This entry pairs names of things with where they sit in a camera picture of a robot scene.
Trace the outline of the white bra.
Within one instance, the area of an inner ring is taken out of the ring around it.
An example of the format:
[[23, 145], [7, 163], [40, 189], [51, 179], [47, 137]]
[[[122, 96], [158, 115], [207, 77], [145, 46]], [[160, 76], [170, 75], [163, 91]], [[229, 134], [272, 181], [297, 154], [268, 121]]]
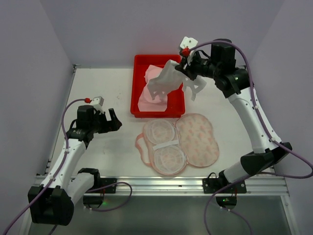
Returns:
[[202, 78], [199, 77], [194, 81], [190, 80], [183, 73], [175, 70], [177, 65], [178, 62], [168, 60], [159, 76], [149, 81], [148, 90], [152, 99], [157, 95], [160, 98], [165, 98], [170, 92], [177, 90], [182, 85], [183, 91], [188, 87], [191, 89], [191, 100], [194, 101], [196, 95], [204, 89], [206, 82]]

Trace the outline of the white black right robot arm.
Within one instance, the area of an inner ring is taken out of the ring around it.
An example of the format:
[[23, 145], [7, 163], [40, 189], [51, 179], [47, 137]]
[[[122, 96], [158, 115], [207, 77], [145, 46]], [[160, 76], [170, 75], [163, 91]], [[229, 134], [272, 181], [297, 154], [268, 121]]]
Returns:
[[292, 146], [282, 142], [270, 125], [259, 101], [248, 69], [236, 66], [237, 49], [229, 39], [215, 39], [207, 55], [198, 41], [184, 37], [179, 45], [181, 62], [175, 67], [190, 80], [197, 76], [212, 78], [215, 86], [237, 111], [250, 138], [252, 152], [221, 171], [219, 184], [224, 187], [242, 178], [254, 176], [286, 157]]

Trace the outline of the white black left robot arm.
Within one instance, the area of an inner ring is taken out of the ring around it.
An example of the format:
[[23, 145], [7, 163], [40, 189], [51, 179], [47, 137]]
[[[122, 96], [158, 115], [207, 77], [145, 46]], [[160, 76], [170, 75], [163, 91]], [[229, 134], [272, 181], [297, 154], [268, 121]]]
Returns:
[[32, 186], [28, 192], [33, 223], [68, 225], [84, 193], [102, 187], [98, 169], [82, 168], [76, 177], [73, 173], [95, 134], [114, 132], [122, 126], [113, 108], [109, 114], [107, 119], [105, 112], [95, 105], [78, 107], [77, 118], [65, 132], [63, 149], [52, 170], [39, 186]]

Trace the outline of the pink bra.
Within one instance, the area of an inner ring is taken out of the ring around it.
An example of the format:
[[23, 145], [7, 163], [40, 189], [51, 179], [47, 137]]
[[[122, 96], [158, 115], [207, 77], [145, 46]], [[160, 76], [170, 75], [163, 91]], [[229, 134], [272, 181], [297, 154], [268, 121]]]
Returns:
[[149, 65], [147, 68], [144, 75], [146, 85], [143, 88], [138, 100], [138, 108], [140, 112], [164, 112], [167, 109], [168, 98], [160, 98], [159, 95], [157, 95], [154, 99], [152, 99], [148, 90], [149, 81], [158, 77], [161, 71], [162, 68], [154, 65]]

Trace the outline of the pink tulip mesh laundry bag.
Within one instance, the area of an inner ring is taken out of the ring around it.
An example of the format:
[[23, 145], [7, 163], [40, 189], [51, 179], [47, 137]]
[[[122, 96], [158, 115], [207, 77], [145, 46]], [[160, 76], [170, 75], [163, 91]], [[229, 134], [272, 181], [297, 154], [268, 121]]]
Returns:
[[201, 114], [186, 114], [176, 122], [158, 118], [144, 124], [135, 147], [142, 162], [157, 173], [174, 176], [187, 165], [213, 165], [220, 151], [211, 122]]

